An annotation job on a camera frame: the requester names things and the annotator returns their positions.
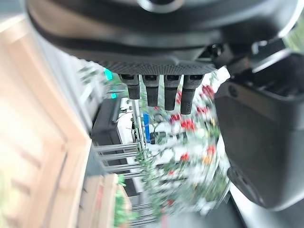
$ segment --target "wooden plank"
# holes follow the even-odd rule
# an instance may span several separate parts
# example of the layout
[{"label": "wooden plank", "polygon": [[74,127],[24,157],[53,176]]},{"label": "wooden plank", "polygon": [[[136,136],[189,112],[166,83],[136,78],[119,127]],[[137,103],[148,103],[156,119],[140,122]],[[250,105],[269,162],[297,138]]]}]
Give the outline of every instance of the wooden plank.
[{"label": "wooden plank", "polygon": [[86,163],[91,141],[86,145],[77,143],[69,146],[69,153],[55,198],[49,228],[74,228],[82,192]]},{"label": "wooden plank", "polygon": [[46,111],[41,108],[37,98],[22,80],[16,66],[12,63],[0,33],[0,99],[12,105],[16,113],[22,115],[33,131],[41,138],[63,142],[60,129],[53,124]]},{"label": "wooden plank", "polygon": [[[6,219],[18,228],[74,228],[91,141],[58,90],[24,17],[0,24],[0,79],[0,108],[11,109],[0,114],[0,137],[30,167],[41,169],[31,188],[25,179],[33,176],[14,175],[13,189],[31,197],[25,197],[26,204],[25,198],[11,203]],[[20,131],[18,140],[14,131]]]},{"label": "wooden plank", "polygon": [[24,220],[29,215],[29,204],[31,203],[31,197],[19,189],[10,189],[9,196],[7,197],[8,202],[4,208],[1,209],[7,226],[12,228],[20,228],[23,225]]},{"label": "wooden plank", "polygon": [[24,228],[40,228],[44,225],[52,194],[56,190],[56,182],[67,154],[57,145],[47,144],[44,150],[48,156],[41,170],[39,184],[33,192],[30,214]]},{"label": "wooden plank", "polygon": [[51,71],[38,51],[25,20],[16,22],[0,35],[22,79],[65,137],[85,141],[87,133],[56,88]]},{"label": "wooden plank", "polygon": [[22,148],[37,161],[43,160],[42,139],[31,125],[6,99],[0,98],[0,136],[11,144]]},{"label": "wooden plank", "polygon": [[118,175],[115,173],[107,175],[104,181],[103,203],[99,214],[98,228],[113,228]]},{"label": "wooden plank", "polygon": [[99,184],[98,187],[98,196],[96,199],[96,204],[95,204],[95,208],[94,208],[94,216],[93,216],[93,221],[92,221],[92,225],[91,228],[98,228],[98,222],[99,222],[99,214],[100,214],[100,210],[101,210],[101,205],[102,205],[102,200],[104,197],[104,182],[101,182]]},{"label": "wooden plank", "polygon": [[[123,186],[119,185],[119,189],[122,191],[123,193],[123,198],[124,198],[124,210],[126,213],[130,213],[131,212],[131,202],[130,202],[130,199],[127,195],[127,193],[125,192]],[[129,223],[128,222],[125,222],[123,224],[121,224],[119,226],[119,228],[128,228],[129,227]]]},{"label": "wooden plank", "polygon": [[79,210],[79,228],[92,227],[99,186],[102,183],[102,176],[91,177],[86,180],[86,192],[83,193],[83,204]]}]

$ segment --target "teal light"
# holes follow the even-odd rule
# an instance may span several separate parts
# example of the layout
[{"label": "teal light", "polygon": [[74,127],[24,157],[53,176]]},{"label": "teal light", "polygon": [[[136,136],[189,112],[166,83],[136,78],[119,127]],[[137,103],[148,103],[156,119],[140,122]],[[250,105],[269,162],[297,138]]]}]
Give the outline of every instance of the teal light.
[{"label": "teal light", "polygon": [[112,72],[108,69],[104,69],[105,78],[109,81],[113,79]]}]

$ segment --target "black plastic housing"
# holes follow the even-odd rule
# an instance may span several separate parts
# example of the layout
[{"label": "black plastic housing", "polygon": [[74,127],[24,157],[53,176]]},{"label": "black plastic housing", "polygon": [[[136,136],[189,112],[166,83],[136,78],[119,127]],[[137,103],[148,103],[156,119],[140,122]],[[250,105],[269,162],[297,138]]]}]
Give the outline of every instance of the black plastic housing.
[{"label": "black plastic housing", "polygon": [[164,75],[165,85],[165,110],[172,111],[175,107],[177,87],[180,84],[181,75]]},{"label": "black plastic housing", "polygon": [[188,115],[191,113],[195,89],[200,86],[203,78],[204,75],[184,75],[180,104],[181,114]]},{"label": "black plastic housing", "polygon": [[215,96],[231,163],[228,176],[252,202],[282,210],[304,198],[304,57],[290,54],[223,83]]}]

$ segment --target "blurry background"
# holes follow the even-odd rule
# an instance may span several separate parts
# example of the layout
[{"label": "blurry background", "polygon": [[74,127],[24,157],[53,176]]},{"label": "blurry background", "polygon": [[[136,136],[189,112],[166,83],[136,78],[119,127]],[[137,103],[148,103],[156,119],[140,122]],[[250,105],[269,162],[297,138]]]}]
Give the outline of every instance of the blurry background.
[{"label": "blurry background", "polygon": [[[23,13],[19,0],[0,0],[0,22]],[[37,42],[46,61],[54,73],[56,81],[71,107],[77,113],[83,126],[90,133],[96,113],[104,98],[116,98],[119,86],[112,88],[105,82],[111,75],[102,66],[79,60],[54,48],[38,34]],[[299,19],[297,28],[286,37],[286,44],[296,51],[304,51],[304,15]],[[90,155],[87,173],[102,174],[103,170]],[[231,189],[232,198],[210,212],[205,218],[198,213],[173,216],[164,221],[168,227],[175,228],[303,228],[304,200],[280,212],[267,211],[247,200],[235,187]]]}]

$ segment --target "red flower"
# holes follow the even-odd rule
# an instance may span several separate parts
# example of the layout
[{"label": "red flower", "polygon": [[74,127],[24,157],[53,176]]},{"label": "red flower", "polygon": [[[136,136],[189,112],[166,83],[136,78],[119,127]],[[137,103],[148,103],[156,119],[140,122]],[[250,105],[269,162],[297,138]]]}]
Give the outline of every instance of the red flower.
[{"label": "red flower", "polygon": [[180,157],[180,160],[183,161],[183,162],[189,160],[189,154],[188,154],[188,153],[183,154],[183,155]]},{"label": "red flower", "polygon": [[194,130],[195,129],[195,124],[191,119],[184,120],[181,122],[180,125],[182,128],[185,128],[186,130]]},{"label": "red flower", "polygon": [[168,203],[169,206],[172,206],[174,204],[174,201],[170,199],[170,200],[167,201],[167,203]]},{"label": "red flower", "polygon": [[208,148],[207,148],[207,153],[208,154],[215,154],[215,152],[216,152],[215,145],[209,145]]},{"label": "red flower", "polygon": [[211,99],[214,98],[214,91],[210,85],[203,85],[202,91],[203,91],[203,94],[205,94],[209,98],[211,98]]},{"label": "red flower", "polygon": [[170,122],[174,122],[174,121],[177,121],[177,120],[180,120],[181,118],[181,115],[178,113],[178,114],[172,114],[171,115],[171,119],[170,119]]},{"label": "red flower", "polygon": [[181,97],[181,90],[178,90],[178,91],[177,91],[177,95],[178,95],[179,97]]}]

